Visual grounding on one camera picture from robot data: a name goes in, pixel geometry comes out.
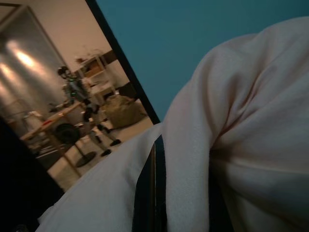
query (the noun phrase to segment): black door frame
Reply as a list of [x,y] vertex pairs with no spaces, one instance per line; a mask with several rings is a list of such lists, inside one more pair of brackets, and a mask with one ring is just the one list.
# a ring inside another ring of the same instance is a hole
[[112,29],[108,25],[101,9],[99,8],[96,0],[85,0],[94,15],[98,25],[100,26],[102,32],[104,33],[107,41],[110,43],[110,46],[112,47],[112,50],[114,51],[117,59],[119,60],[122,68],[124,69],[128,79],[134,86],[138,97],[143,104],[149,118],[151,119],[153,124],[157,124],[160,122],[157,114],[155,113],[155,110],[153,109],[151,103],[148,100],[148,97],[146,96],[146,93],[144,92],[140,82],[138,81],[129,61],[127,60],[122,48],[120,47],[118,41],[116,40]]

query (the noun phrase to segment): table leg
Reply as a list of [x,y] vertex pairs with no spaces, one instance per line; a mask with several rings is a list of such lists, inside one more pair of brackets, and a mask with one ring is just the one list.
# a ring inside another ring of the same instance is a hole
[[67,157],[65,152],[61,149],[61,146],[60,146],[60,143],[58,142],[58,140],[53,136],[53,134],[50,131],[46,131],[46,134],[47,134],[48,138],[50,139],[50,141],[52,142],[52,144],[55,146],[55,148],[61,154],[61,156],[68,162],[69,166],[73,169],[73,171],[79,177],[81,177],[82,175],[80,174],[80,172],[77,170],[77,168],[74,166],[74,164],[69,160],[69,158]]

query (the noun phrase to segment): round base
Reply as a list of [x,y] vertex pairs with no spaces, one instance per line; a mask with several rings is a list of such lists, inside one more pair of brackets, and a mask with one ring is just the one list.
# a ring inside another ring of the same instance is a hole
[[86,164],[88,164],[91,160],[93,160],[93,158],[96,156],[96,152],[92,151],[89,152],[87,154],[85,154],[85,156],[81,157],[77,163],[76,163],[76,167],[80,168]]
[[101,156],[103,157],[103,156],[109,155],[111,152],[112,152],[111,150],[107,149],[101,154]]
[[110,146],[116,146],[117,144],[120,144],[120,143],[121,141],[119,139],[116,139],[110,144]]

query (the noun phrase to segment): white wall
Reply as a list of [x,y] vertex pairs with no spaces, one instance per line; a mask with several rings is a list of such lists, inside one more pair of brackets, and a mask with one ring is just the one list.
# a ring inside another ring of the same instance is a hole
[[[85,0],[30,0],[28,4],[72,71],[80,68],[75,57],[95,49],[103,53],[111,50]],[[117,73],[115,87],[128,82],[119,61],[109,66]]]

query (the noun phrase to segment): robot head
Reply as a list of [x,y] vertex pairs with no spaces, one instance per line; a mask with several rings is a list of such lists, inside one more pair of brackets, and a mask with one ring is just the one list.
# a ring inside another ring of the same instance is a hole
[[70,72],[67,66],[61,66],[60,68],[58,68],[57,73],[63,79],[67,79],[72,76],[72,73]]

